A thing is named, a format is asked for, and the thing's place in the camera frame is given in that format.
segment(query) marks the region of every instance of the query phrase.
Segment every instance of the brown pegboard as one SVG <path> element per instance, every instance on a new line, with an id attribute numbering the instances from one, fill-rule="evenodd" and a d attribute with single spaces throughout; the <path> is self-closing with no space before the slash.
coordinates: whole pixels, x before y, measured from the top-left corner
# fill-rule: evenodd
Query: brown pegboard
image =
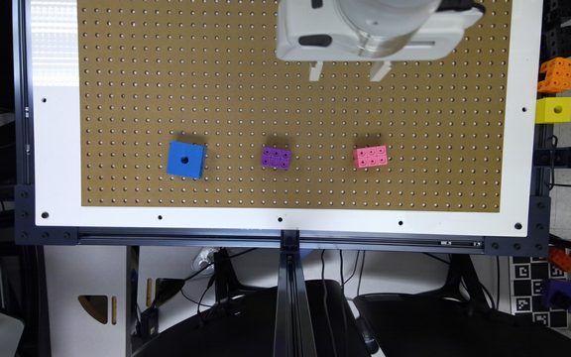
<path id="1" fill-rule="evenodd" d="M 276 1 L 79 0 L 82 204 L 498 212 L 511 2 L 485 5 L 445 59 L 309 82 L 275 56 Z M 203 179 L 166 174 L 170 141 L 207 146 Z M 389 165 L 355 170 L 376 145 Z"/>

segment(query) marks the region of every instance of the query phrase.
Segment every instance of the pink block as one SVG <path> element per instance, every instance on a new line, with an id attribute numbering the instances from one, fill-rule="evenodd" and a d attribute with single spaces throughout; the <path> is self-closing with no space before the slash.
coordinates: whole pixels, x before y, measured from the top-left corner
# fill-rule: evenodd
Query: pink block
<path id="1" fill-rule="evenodd" d="M 356 166 L 357 169 L 366 168 L 368 165 L 367 158 L 354 159 L 354 166 Z"/>
<path id="2" fill-rule="evenodd" d="M 354 149 L 354 159 L 367 157 L 367 150 L 365 148 Z"/>
<path id="3" fill-rule="evenodd" d="M 382 166 L 387 163 L 387 147 L 385 145 L 354 150 L 354 166 L 358 169 Z"/>
<path id="4" fill-rule="evenodd" d="M 376 148 L 376 155 L 377 156 L 387 156 L 387 147 L 385 145 L 377 146 Z"/>

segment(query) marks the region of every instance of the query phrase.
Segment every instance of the blue block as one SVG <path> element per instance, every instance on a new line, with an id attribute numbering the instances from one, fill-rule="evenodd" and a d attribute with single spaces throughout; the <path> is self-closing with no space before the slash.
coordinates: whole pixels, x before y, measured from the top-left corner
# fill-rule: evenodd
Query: blue block
<path id="1" fill-rule="evenodd" d="M 167 174 L 201 179 L 204 171 L 206 148 L 180 142 L 171 142 Z"/>

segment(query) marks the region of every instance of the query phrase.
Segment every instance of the yellow block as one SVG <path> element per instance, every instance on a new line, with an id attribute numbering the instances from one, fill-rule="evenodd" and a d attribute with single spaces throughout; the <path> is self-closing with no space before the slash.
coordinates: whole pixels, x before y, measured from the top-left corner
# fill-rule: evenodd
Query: yellow block
<path id="1" fill-rule="evenodd" d="M 543 98 L 536 101 L 536 124 L 571 122 L 571 98 Z"/>

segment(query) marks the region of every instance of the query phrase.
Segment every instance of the white frame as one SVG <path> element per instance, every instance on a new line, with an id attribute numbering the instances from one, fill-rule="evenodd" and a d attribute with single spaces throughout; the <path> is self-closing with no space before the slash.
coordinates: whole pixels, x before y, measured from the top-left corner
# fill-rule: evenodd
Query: white frame
<path id="1" fill-rule="evenodd" d="M 30 4 L 37 225 L 527 235 L 541 0 L 513 0 L 502 197 L 498 213 L 82 206 L 80 137 L 72 135 L 80 133 L 78 54 L 77 50 L 71 51 L 77 49 L 76 2 L 31 0 Z M 49 9 L 54 8 L 58 11 L 51 15 Z M 55 40 L 49 36 L 52 33 L 63 35 Z M 50 216 L 42 218 L 43 212 Z M 516 223 L 522 228 L 515 229 Z"/>

